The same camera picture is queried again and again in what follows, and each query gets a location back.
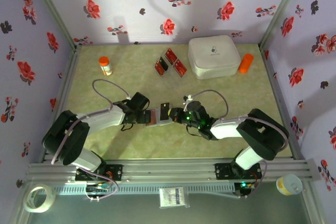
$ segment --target marble pattern surface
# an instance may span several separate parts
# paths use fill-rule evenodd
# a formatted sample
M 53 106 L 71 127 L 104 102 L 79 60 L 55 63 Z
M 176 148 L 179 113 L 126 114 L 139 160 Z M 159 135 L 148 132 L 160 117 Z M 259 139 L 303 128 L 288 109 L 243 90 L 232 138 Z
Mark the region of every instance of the marble pattern surface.
M 88 113 L 108 106 L 108 102 L 92 89 L 94 79 L 107 79 L 121 85 L 131 95 L 137 91 L 148 97 L 150 108 L 170 102 L 174 107 L 183 107 L 183 96 L 196 94 L 205 89 L 214 89 L 225 96 L 229 104 L 228 118 L 247 114 L 259 108 L 281 123 L 280 114 L 267 77 L 266 69 L 257 44 L 237 44 L 241 57 L 246 53 L 254 55 L 254 61 L 246 74 L 237 72 L 233 76 L 197 80 L 188 61 L 188 45 L 116 45 L 83 46 L 72 82 L 67 109 L 74 113 Z M 160 77 L 154 69 L 155 61 L 171 48 L 185 64 L 188 71 L 180 78 L 173 68 Z M 98 59 L 107 56 L 113 74 L 103 75 Z M 97 89 L 112 101 L 125 99 L 118 88 L 97 82 Z M 223 100 L 215 93 L 205 93 L 197 99 L 208 114 L 219 117 L 225 113 Z M 121 132 L 121 126 L 113 126 L 95 132 L 87 137 L 85 148 L 96 152 L 104 159 L 125 158 L 193 158 L 234 157 L 247 147 L 243 138 L 226 138 L 207 141 L 188 135 L 185 126 L 174 123 L 146 128 L 135 125 L 131 130 Z M 278 156 L 291 156 L 289 148 Z

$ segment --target white box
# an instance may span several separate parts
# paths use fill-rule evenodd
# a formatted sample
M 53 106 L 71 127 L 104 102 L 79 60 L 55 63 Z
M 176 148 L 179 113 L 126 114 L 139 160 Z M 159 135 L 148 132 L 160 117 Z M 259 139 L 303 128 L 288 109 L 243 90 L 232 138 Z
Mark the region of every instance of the white box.
M 191 39 L 188 57 L 198 79 L 231 76 L 240 65 L 237 48 L 227 35 Z

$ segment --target orange bottle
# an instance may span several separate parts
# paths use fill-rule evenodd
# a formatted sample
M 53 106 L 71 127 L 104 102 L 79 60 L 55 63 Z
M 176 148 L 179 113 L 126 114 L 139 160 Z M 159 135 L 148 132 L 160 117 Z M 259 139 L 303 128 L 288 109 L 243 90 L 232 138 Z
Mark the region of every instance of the orange bottle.
M 240 63 L 240 66 L 238 68 L 239 72 L 247 73 L 249 67 L 252 64 L 253 59 L 254 59 L 254 57 L 253 57 L 252 54 L 245 54 L 244 57 L 243 57 L 243 60 Z
M 102 56 L 99 58 L 99 64 L 101 70 L 103 70 L 104 75 L 109 76 L 112 74 L 112 68 L 110 65 L 110 60 L 106 56 Z

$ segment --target tape roll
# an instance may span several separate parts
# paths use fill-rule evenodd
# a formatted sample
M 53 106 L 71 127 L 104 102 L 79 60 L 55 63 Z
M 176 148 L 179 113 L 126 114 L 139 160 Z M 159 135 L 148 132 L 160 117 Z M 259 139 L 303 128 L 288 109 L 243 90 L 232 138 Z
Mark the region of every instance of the tape roll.
M 46 198 L 40 206 L 36 207 L 35 198 L 41 189 L 45 191 Z M 45 212 L 54 204 L 55 199 L 56 191 L 52 187 L 44 184 L 36 184 L 31 186 L 27 191 L 23 199 L 23 206 L 28 212 Z

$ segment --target floral wallpaper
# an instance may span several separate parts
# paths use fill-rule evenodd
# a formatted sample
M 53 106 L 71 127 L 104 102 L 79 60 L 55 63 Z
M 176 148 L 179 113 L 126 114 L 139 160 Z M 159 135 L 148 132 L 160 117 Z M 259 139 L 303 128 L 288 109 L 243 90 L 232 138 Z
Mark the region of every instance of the floral wallpaper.
M 188 43 L 195 37 L 222 34 L 234 42 L 259 43 L 281 0 L 52 1 L 74 43 L 84 45 L 81 38 L 86 38 L 86 45 L 96 45 Z
M 8 223 L 26 169 L 43 151 L 71 49 L 42 0 L 0 7 L 0 223 Z
M 306 159 L 327 223 L 336 197 L 336 0 L 291 0 L 264 49 L 289 112 L 288 128 Z

